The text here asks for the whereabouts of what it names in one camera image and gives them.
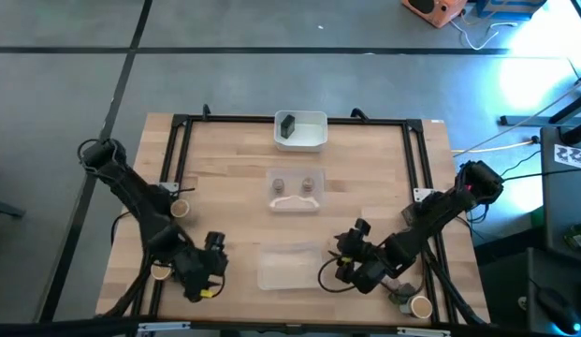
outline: white container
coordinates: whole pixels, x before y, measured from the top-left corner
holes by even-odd
[[[294,132],[285,139],[281,124],[287,115],[294,116],[295,122]],[[280,151],[321,152],[327,142],[327,115],[322,111],[278,111],[273,139]]]

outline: concrete floor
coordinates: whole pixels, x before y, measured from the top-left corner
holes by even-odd
[[[0,46],[128,47],[142,5],[0,0]],[[482,40],[487,25],[467,27],[473,40]],[[498,116],[535,112],[568,90],[581,74],[580,41],[581,21],[571,5],[549,1],[533,20],[502,27],[490,42],[489,48],[510,49],[506,56],[141,54],[112,135],[132,162],[149,112],[198,113],[208,103],[214,113],[347,116],[360,107],[370,117],[443,119],[452,147],[466,148],[499,132]],[[386,0],[161,0],[153,4],[140,46],[466,48],[453,27],[437,30]],[[28,211],[21,221],[0,216],[0,322],[34,317],[82,182],[76,146],[98,134],[124,57],[0,54],[0,199]],[[520,128],[487,146],[538,134]],[[463,155],[456,163],[483,159],[502,172],[536,150]],[[511,174],[539,170],[537,156]],[[484,240],[530,226],[527,212],[542,204],[530,191],[540,195],[539,179],[507,186],[477,226]],[[57,319],[94,314],[109,226],[121,208],[99,184]]]

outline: wooden table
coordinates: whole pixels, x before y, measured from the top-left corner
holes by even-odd
[[[171,114],[162,113],[147,117],[134,169],[149,183],[158,182],[171,119]],[[434,187],[445,190],[453,185],[455,177],[445,125],[442,121],[424,121],[423,125]],[[279,152],[272,134],[271,124],[193,123],[182,188],[196,187],[196,191],[182,195],[189,200],[192,210],[190,218],[181,225],[198,245],[202,245],[210,230],[225,233],[225,252],[229,258],[226,285],[218,298],[191,303],[182,295],[181,285],[167,281],[159,317],[291,324],[428,325],[428,320],[401,314],[381,286],[367,295],[356,290],[331,294],[319,288],[266,291],[257,286],[261,243],[317,242],[324,252],[335,244],[333,235],[351,228],[358,217],[372,226],[368,240],[380,242],[404,228],[400,211],[411,203],[399,127],[330,125],[326,148],[320,154]],[[414,136],[412,142],[416,149]],[[415,162],[418,179],[422,181],[418,154]],[[268,168],[279,167],[325,170],[326,204],[317,215],[279,215],[269,211],[265,175]],[[443,239],[454,284],[473,310],[489,321],[469,230],[453,221],[445,227]],[[96,307],[98,313],[106,312],[125,292],[137,276],[140,262],[138,224],[127,217],[118,226]],[[417,286],[421,271],[417,261],[399,279]],[[325,272],[327,286],[345,286],[334,279],[333,272],[334,268]],[[145,292],[141,311],[144,314],[148,312],[152,282],[151,279]],[[441,320],[447,321],[437,279],[435,286]]]

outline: transparent tray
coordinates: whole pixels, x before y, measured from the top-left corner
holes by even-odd
[[[270,168],[268,206],[273,212],[317,212],[324,203],[325,181],[320,168]]]
[[[263,290],[317,288],[322,264],[316,242],[261,244],[257,284]]]

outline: table leg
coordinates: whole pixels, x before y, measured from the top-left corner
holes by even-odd
[[[24,216],[26,211],[15,208],[11,205],[6,204],[5,202],[0,201],[0,213],[21,218]]]

